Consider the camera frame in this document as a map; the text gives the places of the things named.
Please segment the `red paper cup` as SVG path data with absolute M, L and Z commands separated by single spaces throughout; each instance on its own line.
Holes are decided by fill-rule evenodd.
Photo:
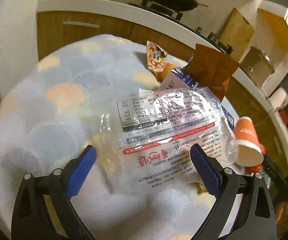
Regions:
M 252 119 L 248 116 L 240 117 L 235 125 L 234 135 L 238 150 L 235 163 L 244 167 L 246 173 L 259 172 L 263 166 L 264 153 Z

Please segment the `clear printed plastic wrapper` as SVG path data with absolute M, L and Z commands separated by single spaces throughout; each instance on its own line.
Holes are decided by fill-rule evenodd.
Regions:
M 208 88 L 115 100 L 103 117 L 103 167 L 116 192 L 146 193 L 199 181 L 190 158 L 194 144 L 223 166 L 238 155 L 221 102 Z

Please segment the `orange chip bag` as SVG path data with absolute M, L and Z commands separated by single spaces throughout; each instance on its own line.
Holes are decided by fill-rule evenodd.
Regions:
M 186 73 L 201 87 L 207 87 L 221 101 L 226 95 L 230 77 L 239 62 L 213 48 L 197 44 Z

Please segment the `scallop pattern tablecloth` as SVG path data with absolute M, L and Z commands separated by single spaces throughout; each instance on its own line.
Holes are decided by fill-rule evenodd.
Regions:
M 0 105 L 0 216 L 10 232 L 25 174 L 47 176 L 88 146 L 96 162 L 72 205 L 96 239 L 189 238 L 215 198 L 201 179 L 146 193 L 116 192 L 104 164 L 103 115 L 115 100 L 160 91 L 144 45 L 99 35 L 51 53 Z

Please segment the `white electric kettle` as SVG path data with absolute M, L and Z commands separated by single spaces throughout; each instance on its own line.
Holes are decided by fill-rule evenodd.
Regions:
M 273 110 L 276 112 L 284 109 L 288 104 L 288 93 L 283 87 L 279 87 L 270 97 L 269 102 Z

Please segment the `steel stock pot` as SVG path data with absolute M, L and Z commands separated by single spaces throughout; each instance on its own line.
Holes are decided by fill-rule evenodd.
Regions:
M 268 55 L 254 46 L 250 47 L 240 63 L 240 69 L 260 88 L 275 73 L 275 68 Z

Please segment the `blue white milk carton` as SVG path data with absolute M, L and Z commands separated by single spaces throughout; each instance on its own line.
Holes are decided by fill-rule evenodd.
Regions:
M 165 79 L 162 81 L 159 90 L 175 89 L 175 88 L 197 88 L 200 87 L 199 83 L 196 82 L 189 74 L 182 68 L 172 69 Z M 226 97 L 222 100 L 222 110 L 224 116 L 228 122 L 228 126 L 234 131 L 235 120 L 238 118 L 237 112 L 232 107 L 231 103 Z

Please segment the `panda snack bag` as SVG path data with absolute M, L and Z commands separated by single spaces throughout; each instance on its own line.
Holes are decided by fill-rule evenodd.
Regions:
M 164 71 L 167 64 L 168 53 L 163 50 L 158 44 L 147 41 L 147 67 L 153 73 L 161 73 Z

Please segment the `wooden cutting board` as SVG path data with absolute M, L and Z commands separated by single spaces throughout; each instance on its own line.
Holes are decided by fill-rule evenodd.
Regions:
M 220 41 L 230 45 L 232 47 L 231 57 L 240 61 L 253 35 L 252 25 L 234 8 L 220 36 Z

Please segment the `black gas stove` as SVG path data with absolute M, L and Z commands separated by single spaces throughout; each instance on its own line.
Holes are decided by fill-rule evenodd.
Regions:
M 209 42 L 211 45 L 215 46 L 215 48 L 219 49 L 221 52 L 223 52 L 227 55 L 231 55 L 233 52 L 232 46 L 230 46 L 229 44 L 222 43 L 219 40 L 219 38 L 215 35 L 215 33 L 210 32 L 209 35 L 207 37 L 205 37 L 201 33 L 201 31 L 202 31 L 201 27 L 198 27 L 197 29 L 192 29 L 189 26 L 183 24 L 180 21 L 182 16 L 183 16 L 182 12 L 172 10 L 168 7 L 164 7 L 163 5 L 160 5 L 156 2 L 153 2 L 152 0 L 142 0 L 141 4 L 128 3 L 128 5 L 152 12 L 154 14 L 157 14 L 161 17 L 167 18 L 168 20 L 181 25 L 182 27 L 195 33 L 197 36 L 203 38 L 204 40 Z

